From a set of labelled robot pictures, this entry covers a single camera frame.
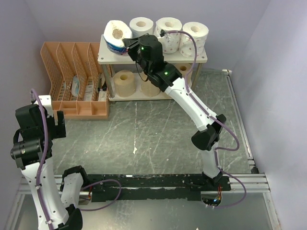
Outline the blue paper roll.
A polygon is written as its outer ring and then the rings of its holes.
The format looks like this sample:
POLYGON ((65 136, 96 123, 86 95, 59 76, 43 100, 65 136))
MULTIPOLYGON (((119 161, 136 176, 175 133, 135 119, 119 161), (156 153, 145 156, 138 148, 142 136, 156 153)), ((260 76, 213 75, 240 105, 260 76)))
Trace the blue paper roll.
POLYGON ((126 48, 123 39, 132 38, 132 31, 123 21, 111 20, 106 24, 103 37, 111 52, 124 55, 126 48))

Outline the plain white paper roll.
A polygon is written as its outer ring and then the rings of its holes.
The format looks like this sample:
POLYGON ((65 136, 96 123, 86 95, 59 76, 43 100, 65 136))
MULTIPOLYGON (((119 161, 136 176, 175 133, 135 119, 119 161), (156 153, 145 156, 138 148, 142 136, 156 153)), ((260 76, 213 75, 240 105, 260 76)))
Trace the plain white paper roll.
POLYGON ((154 22, 145 17, 131 19, 129 27, 132 31, 132 38, 137 38, 145 34, 153 35, 154 32, 154 22))

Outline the brown roll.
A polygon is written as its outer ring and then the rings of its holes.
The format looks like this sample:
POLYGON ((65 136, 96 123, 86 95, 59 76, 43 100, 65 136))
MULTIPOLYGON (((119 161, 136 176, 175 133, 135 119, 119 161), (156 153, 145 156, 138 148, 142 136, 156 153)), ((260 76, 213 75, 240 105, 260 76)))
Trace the brown roll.
POLYGON ((189 63, 179 63, 175 65, 179 72, 182 74, 182 77, 185 78, 186 74, 188 74, 188 84, 191 84, 191 77, 193 71, 189 71, 191 69, 191 65, 189 63))
POLYGON ((123 98, 132 96, 136 92, 134 74, 129 70, 121 70, 113 77, 116 93, 123 98))
POLYGON ((155 87, 144 72, 140 73, 141 75, 141 91, 145 96, 154 97, 160 93, 160 89, 155 87))

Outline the white floral roll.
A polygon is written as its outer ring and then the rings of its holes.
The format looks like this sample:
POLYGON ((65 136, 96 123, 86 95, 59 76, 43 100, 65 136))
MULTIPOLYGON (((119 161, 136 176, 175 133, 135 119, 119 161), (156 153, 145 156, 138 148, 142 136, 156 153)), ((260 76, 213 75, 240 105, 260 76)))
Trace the white floral roll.
MULTIPOLYGON (((204 45, 209 34, 208 27, 199 22, 188 22, 183 25, 182 31, 190 34, 195 40, 197 56, 199 57, 204 51, 204 45)), ((179 52, 186 58, 194 58, 195 56, 193 42, 186 34, 181 34, 179 52)))
POLYGON ((164 17, 156 22, 156 27, 153 34, 158 38, 158 41, 162 44, 163 52, 166 54, 175 53, 179 48, 180 33, 165 34, 160 36, 161 31, 180 31, 182 29, 182 23, 179 19, 172 17, 164 17))

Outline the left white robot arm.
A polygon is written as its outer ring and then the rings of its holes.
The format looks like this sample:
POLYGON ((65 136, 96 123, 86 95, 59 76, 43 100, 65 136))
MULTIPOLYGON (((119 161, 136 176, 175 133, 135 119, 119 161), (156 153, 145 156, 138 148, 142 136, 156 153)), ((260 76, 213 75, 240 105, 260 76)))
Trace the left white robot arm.
POLYGON ((27 180, 35 203, 40 230, 80 230, 83 219, 78 208, 79 191, 89 187, 90 180, 76 170, 65 175, 59 194, 53 173, 52 141, 66 137, 64 113, 58 121, 31 104, 15 111, 20 128, 13 137, 11 157, 27 180))

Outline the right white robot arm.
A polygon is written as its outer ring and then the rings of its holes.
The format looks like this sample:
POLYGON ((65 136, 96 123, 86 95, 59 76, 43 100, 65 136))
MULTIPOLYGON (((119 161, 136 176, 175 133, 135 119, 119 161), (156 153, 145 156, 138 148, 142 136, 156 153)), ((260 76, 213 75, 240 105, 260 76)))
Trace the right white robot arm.
POLYGON ((214 149, 218 146, 226 117, 209 109, 188 86, 180 71, 164 60, 162 44, 157 37, 146 34, 138 38, 124 38, 123 43, 147 80, 174 99, 194 122, 198 131, 191 141, 201 151, 203 184, 206 189, 215 190, 223 174, 214 149))

